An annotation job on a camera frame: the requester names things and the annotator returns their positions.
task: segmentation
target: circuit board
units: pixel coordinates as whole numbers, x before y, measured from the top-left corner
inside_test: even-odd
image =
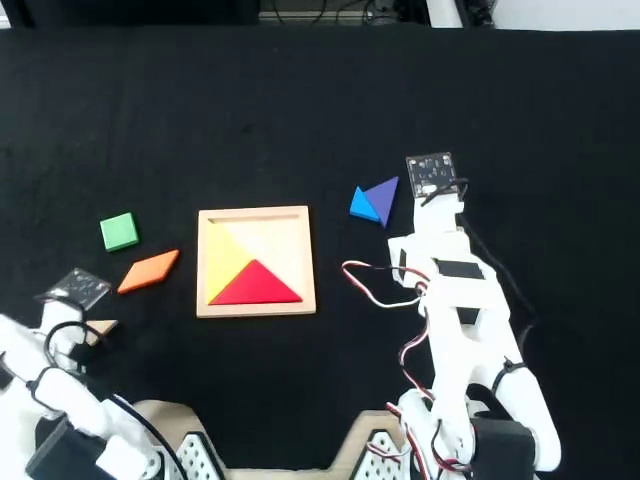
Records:
[[[414,198],[426,197],[456,178],[449,152],[407,157],[407,169]],[[456,187],[452,187],[451,192],[455,191]]]
[[[74,268],[47,293],[69,297],[89,310],[111,288],[104,280],[79,268]]]

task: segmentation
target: robotic arm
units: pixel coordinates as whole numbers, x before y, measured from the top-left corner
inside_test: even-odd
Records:
[[[36,453],[35,429],[45,418],[62,416],[78,438],[101,445],[95,461],[96,472],[116,480],[139,480],[149,463],[160,465],[158,450],[144,427],[111,400],[99,401],[81,381],[67,370],[76,367],[69,353],[84,342],[80,327],[60,330],[52,337],[52,367],[44,353],[44,338],[62,322],[80,321],[80,313],[65,303],[44,306],[41,328],[27,329],[0,315],[0,366],[14,377],[0,391],[0,465],[3,477],[30,479],[29,464]]]
[[[560,441],[518,350],[496,272],[471,253],[469,238],[456,224],[464,204],[454,183],[427,201],[415,199],[415,232],[388,241],[398,283],[420,287],[424,280],[411,269],[430,279],[418,312],[428,325],[435,369],[429,399],[410,390],[395,413],[419,450],[424,478],[465,478],[473,471],[474,479],[530,480],[533,470],[558,466]],[[491,390],[513,420],[474,418],[477,404],[467,397],[471,383]]]

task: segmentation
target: tangram piece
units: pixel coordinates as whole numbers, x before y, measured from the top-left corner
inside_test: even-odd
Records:
[[[373,209],[373,206],[369,203],[369,200],[360,187],[356,187],[356,191],[353,194],[349,213],[354,217],[364,218],[365,220],[371,220],[372,222],[380,221],[380,217],[378,217],[378,214]]]
[[[121,248],[138,243],[138,232],[133,223],[131,213],[123,213],[117,217],[107,218],[100,222],[104,248],[107,252],[120,250]]]
[[[179,253],[178,250],[171,250],[134,263],[118,287],[118,293],[127,293],[163,281]]]
[[[389,221],[389,213],[391,212],[391,206],[393,205],[393,198],[396,194],[396,187],[398,186],[398,177],[393,177],[386,182],[376,185],[373,188],[364,192],[364,195],[369,200],[369,203],[373,207],[380,219],[380,224],[383,227],[387,226]]]
[[[205,291],[206,298],[211,301],[249,264],[252,257],[224,225],[208,222],[206,229]]]
[[[302,298],[257,260],[252,260],[211,305],[242,305],[245,303],[291,303]]]
[[[117,320],[88,320],[87,325],[95,328],[102,335],[108,335],[113,327],[118,324]],[[87,333],[87,343],[90,347],[95,346],[98,343],[98,337],[93,333]]]

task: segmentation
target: blue triangle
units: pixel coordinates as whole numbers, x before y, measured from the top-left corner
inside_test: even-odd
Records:
[[[356,193],[353,194],[349,213],[354,217],[364,218],[372,222],[380,221],[380,217],[378,217],[378,214],[369,203],[369,200],[367,200],[364,192],[360,190],[360,187],[356,187]]]
[[[393,197],[396,194],[397,186],[398,177],[393,177],[364,192],[364,196],[369,200],[369,204],[376,211],[378,217],[380,217],[380,223],[383,227],[386,227],[389,221],[389,213],[391,213],[391,205],[393,204]]]

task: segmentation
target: white robotic arm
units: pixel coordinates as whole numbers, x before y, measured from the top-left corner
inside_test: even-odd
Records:
[[[44,354],[44,338],[56,325],[79,321],[78,310],[61,302],[44,306],[40,329],[27,329],[0,315],[0,361],[14,377],[0,392],[0,465],[3,478],[28,479],[27,465],[36,452],[35,429],[42,418],[66,420],[82,434],[105,442],[96,464],[116,480],[139,480],[158,453],[145,429],[112,401],[100,402],[75,376],[52,368]],[[79,327],[53,337],[56,362],[64,369],[76,364],[68,355],[84,341]]]
[[[470,383],[484,385],[513,420],[531,432],[535,470],[554,470],[561,457],[555,426],[536,378],[522,361],[496,272],[471,253],[469,238],[456,225],[455,215],[463,207],[457,192],[426,204],[418,198],[415,233],[389,240],[391,264],[401,267],[393,270],[396,281],[411,289],[423,282],[402,267],[430,279],[418,311],[428,322],[435,370],[431,408],[422,392],[410,390],[401,397],[398,413],[432,475],[440,468],[432,443],[440,456],[470,465],[478,449],[467,388]],[[443,473],[443,480],[463,478],[463,472]]]

